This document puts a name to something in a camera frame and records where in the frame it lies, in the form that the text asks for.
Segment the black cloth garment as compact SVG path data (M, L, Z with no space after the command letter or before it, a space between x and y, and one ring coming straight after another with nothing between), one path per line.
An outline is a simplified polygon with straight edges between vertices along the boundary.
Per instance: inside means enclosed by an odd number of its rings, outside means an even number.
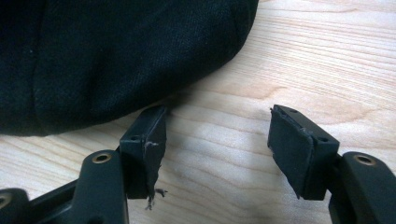
M118 119L229 62L259 0L0 0L0 134Z

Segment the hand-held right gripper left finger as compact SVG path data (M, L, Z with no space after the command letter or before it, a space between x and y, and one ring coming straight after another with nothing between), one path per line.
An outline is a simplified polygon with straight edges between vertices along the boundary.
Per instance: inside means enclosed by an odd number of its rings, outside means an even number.
M145 109L120 139L119 153L128 199L147 199L147 210L154 205L159 170L166 149L166 108Z

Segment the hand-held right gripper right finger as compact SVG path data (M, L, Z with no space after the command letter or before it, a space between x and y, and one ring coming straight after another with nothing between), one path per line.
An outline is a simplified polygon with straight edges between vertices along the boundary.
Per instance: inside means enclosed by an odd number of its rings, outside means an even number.
M304 114L283 105L271 109L267 146L297 197L321 201L339 141Z

